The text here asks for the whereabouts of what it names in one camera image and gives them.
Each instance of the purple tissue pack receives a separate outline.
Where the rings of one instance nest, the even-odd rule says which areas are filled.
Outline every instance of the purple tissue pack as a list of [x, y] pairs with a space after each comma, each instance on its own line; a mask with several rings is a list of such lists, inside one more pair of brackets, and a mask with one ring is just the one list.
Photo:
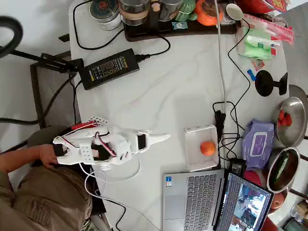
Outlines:
[[243, 134], [242, 152], [247, 170], [264, 168], [273, 149], [274, 125], [253, 119]]

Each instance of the laptop screen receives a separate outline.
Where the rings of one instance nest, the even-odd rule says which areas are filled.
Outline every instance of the laptop screen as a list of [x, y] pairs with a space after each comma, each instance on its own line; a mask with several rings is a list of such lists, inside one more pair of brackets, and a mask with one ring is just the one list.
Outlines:
[[229, 173], [217, 230], [260, 230], [272, 197], [272, 193]]

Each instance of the person's hand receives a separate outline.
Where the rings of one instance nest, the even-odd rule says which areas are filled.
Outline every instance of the person's hand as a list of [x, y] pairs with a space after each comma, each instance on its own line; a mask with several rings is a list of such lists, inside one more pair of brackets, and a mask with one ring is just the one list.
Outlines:
[[51, 164], [59, 164], [51, 144], [44, 144], [39, 147], [39, 159], [47, 168], [53, 168]]

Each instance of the cable plug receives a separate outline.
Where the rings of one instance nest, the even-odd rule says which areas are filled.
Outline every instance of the cable plug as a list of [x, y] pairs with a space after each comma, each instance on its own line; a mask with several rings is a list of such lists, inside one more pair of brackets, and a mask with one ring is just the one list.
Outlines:
[[224, 125], [225, 119], [226, 119], [225, 113], [222, 113], [220, 110], [215, 111], [215, 121], [216, 121], [218, 143], [221, 141], [222, 131], [225, 127], [225, 125]]
[[145, 59], [148, 59], [150, 58], [151, 56], [149, 54], [136, 54], [135, 55], [135, 58], [136, 58], [136, 61], [138, 63], [140, 63], [141, 61], [145, 60]]

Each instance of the charger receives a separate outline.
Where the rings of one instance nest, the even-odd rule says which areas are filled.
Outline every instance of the charger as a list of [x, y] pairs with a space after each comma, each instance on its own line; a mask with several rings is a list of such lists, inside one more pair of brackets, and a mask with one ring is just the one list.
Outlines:
[[85, 66], [79, 73], [84, 89], [90, 90], [136, 71], [139, 65], [131, 48]]

